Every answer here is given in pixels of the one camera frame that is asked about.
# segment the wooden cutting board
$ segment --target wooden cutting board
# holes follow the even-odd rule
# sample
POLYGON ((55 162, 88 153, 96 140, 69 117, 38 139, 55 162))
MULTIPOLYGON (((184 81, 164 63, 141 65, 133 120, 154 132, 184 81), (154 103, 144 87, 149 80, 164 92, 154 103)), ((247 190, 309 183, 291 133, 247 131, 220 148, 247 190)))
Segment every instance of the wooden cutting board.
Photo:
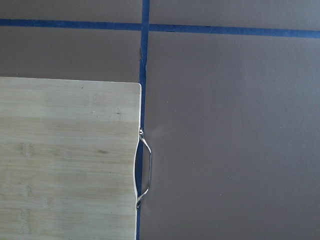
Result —
POLYGON ((134 240, 138 83, 0 77, 0 239, 134 240))

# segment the gray floor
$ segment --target gray floor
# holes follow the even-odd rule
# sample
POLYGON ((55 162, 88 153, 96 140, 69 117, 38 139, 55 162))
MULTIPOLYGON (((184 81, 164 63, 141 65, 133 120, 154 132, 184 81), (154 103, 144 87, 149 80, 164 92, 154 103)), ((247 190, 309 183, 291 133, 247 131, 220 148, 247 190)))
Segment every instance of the gray floor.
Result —
MULTIPOLYGON (((0 18, 139 23, 142 14, 141 0, 32 2, 3 1, 0 18)), ((150 23, 320 30, 319 10, 315 0, 151 0, 150 23)), ((0 75, 139 82, 140 37, 0 27, 0 75)), ((154 161, 141 240, 320 239, 319 55, 320 39, 149 33, 154 161)))

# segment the wire handle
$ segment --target wire handle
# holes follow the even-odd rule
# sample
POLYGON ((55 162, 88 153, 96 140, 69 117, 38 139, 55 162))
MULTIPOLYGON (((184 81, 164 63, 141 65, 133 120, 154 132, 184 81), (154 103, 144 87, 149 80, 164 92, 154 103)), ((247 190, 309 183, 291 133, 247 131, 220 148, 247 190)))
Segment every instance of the wire handle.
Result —
POLYGON ((146 146, 146 148, 149 151, 149 179, 148 179, 148 186, 146 188, 146 190, 137 197, 136 199, 136 209, 138 210, 140 208, 141 205, 141 199, 147 194, 147 192, 150 189, 150 184, 151 184, 151 164, 152 164, 152 153, 151 153, 151 149, 149 147, 149 145, 147 144, 145 137, 144 137, 144 131, 142 128, 140 128, 139 130, 139 139, 141 142, 143 142, 143 144, 146 146))

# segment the horizontal blue tape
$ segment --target horizontal blue tape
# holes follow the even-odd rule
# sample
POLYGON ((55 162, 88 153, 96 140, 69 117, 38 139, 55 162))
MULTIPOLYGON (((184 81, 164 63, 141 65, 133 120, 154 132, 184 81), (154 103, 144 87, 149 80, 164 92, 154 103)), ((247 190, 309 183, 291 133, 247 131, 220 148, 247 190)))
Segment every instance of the horizontal blue tape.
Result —
POLYGON ((0 26, 141 31, 139 23, 0 19, 0 26))
POLYGON ((256 35, 315 39, 320 38, 320 31, 228 26, 150 24, 149 31, 199 34, 256 35))

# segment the blue painter's tape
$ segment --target blue painter's tape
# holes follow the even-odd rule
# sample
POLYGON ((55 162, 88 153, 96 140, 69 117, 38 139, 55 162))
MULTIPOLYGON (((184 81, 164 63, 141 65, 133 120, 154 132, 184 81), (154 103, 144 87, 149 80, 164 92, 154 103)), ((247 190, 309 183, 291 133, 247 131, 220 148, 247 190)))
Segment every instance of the blue painter's tape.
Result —
MULTIPOLYGON (((145 127, 145 106, 146 106, 146 83, 147 83, 147 59, 148 59, 148 38, 149 38, 149 12, 150 0, 142 1, 142 24, 141 24, 141 59, 139 82, 141 84, 141 128, 145 127)), ((137 151, 137 165, 136 165, 136 185, 137 192, 141 194, 142 188, 142 169, 143 169, 143 144, 139 144, 137 151)), ((140 212, 141 207, 137 212, 136 221, 136 240, 140 239, 140 212)))
POLYGON ((149 31, 199 34, 255 35, 315 39, 320 38, 320 31, 251 27, 150 24, 149 31))
POLYGON ((0 19, 0 26, 140 31, 139 23, 0 19))

